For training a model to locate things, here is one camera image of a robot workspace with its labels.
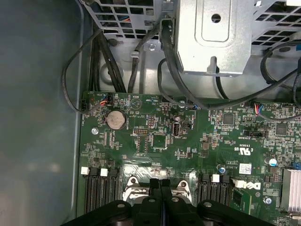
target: sticker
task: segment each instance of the sticker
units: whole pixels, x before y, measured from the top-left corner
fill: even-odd
[[[253,148],[249,147],[235,147],[234,151],[239,152],[239,155],[251,155],[251,152],[253,152]]]
[[[252,171],[252,164],[243,164],[243,163],[239,164],[239,173],[240,174],[251,175],[251,171]]]
[[[252,183],[252,182],[245,182],[244,184],[244,188],[249,188],[249,189],[256,189],[256,190],[260,190],[261,188],[261,183],[256,182],[256,183]]]

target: white label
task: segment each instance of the white label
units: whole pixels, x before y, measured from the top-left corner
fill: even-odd
[[[80,174],[81,175],[89,175],[89,167],[84,167],[82,166],[81,169],[80,169]]]
[[[108,176],[108,169],[102,168],[100,170],[100,176],[107,177]]]
[[[214,183],[219,183],[220,182],[220,175],[219,174],[213,174],[211,177],[211,181]]]
[[[239,173],[240,174],[251,175],[251,171],[252,171],[252,164],[243,164],[243,163],[239,164]]]
[[[249,188],[249,189],[255,189],[255,190],[260,190],[261,189],[261,183],[256,182],[256,183],[246,183],[244,184],[244,188]]]
[[[253,152],[253,148],[249,147],[235,147],[234,151],[239,152],[239,155],[251,155],[251,152]]]

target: metal bracket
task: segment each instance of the metal bracket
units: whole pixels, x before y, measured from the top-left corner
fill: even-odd
[[[81,4],[87,4],[88,6],[89,6],[90,4],[92,4],[93,2],[95,2],[95,0],[81,0],[81,1],[80,1]]]
[[[137,59],[139,59],[139,58],[140,58],[140,52],[139,52],[139,51],[131,51],[131,52],[130,52],[130,56],[131,56],[132,58],[137,58]]]
[[[85,215],[71,220],[62,226],[95,226],[108,225],[112,222],[121,221],[131,217],[132,207],[128,202],[122,200],[112,201],[102,207],[95,209]]]
[[[162,12],[173,12],[174,2],[171,0],[166,0],[162,2]]]
[[[182,197],[175,197],[170,189],[170,180],[160,181],[162,200],[166,205],[169,215],[169,225],[199,225],[204,226],[203,221],[196,213],[196,208],[190,203],[186,204]]]
[[[161,224],[162,199],[159,179],[150,179],[149,196],[143,199],[138,208],[139,210],[134,217],[134,226],[157,226]]]
[[[136,200],[140,197],[148,196],[149,192],[149,186],[140,186],[137,177],[131,176],[122,194],[122,200]],[[176,188],[171,188],[171,192],[173,196],[183,198],[186,203],[191,203],[192,201],[191,192],[186,180],[181,180]]]
[[[269,222],[252,217],[251,215],[235,210],[213,200],[204,200],[199,202],[197,212],[202,218],[221,222],[224,225],[272,226],[272,224]]]

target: screw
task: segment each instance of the screw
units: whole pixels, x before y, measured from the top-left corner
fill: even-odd
[[[154,51],[155,48],[156,48],[156,45],[155,45],[155,44],[150,44],[150,46],[149,46],[149,50],[150,50],[150,51]]]
[[[174,120],[175,121],[181,121],[181,117],[179,115],[174,115]]]
[[[204,206],[206,206],[206,207],[212,207],[212,204],[209,203],[209,202],[205,202],[205,203],[204,203]]]
[[[183,101],[183,100],[180,100],[179,102],[182,103],[182,104],[185,104],[185,101]]]
[[[266,198],[266,199],[264,199],[264,202],[266,204],[271,204],[272,203],[272,199],[271,198]]]
[[[179,198],[177,198],[177,197],[172,197],[172,198],[171,198],[171,201],[173,201],[173,202],[178,202],[178,201],[179,201]]]
[[[93,127],[93,128],[91,129],[91,133],[92,133],[93,135],[98,134],[98,128]]]

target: capacitor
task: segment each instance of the capacitor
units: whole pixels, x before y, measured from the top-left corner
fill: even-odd
[[[226,168],[224,165],[221,165],[221,164],[218,164],[216,166],[217,170],[220,172],[220,173],[225,173],[226,172]]]
[[[270,166],[276,166],[277,165],[277,160],[274,159],[273,157],[269,156],[269,157],[266,157],[265,160],[264,160],[265,164],[268,164]]]

